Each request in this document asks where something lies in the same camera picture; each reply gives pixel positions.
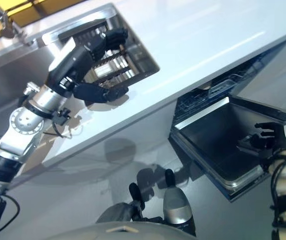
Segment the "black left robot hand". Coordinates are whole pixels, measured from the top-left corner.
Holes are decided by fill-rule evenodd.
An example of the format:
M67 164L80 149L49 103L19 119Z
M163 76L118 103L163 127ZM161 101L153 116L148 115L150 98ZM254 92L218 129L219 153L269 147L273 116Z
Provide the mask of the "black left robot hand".
M68 42L74 45L50 64L45 85L65 98L73 96L89 103L107 103L121 98L129 91L127 86L105 88L83 82L83 79L106 51L116 50L127 38L128 30L123 27L96 35L87 43L77 44L71 37Z

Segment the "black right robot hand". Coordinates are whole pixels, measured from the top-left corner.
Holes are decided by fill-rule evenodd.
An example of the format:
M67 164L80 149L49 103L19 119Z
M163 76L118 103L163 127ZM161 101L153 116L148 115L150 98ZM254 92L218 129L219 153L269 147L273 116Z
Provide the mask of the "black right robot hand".
M239 140L239 149L255 152L271 150L273 154L286 151L286 124L262 122L256 123L254 127L262 131Z

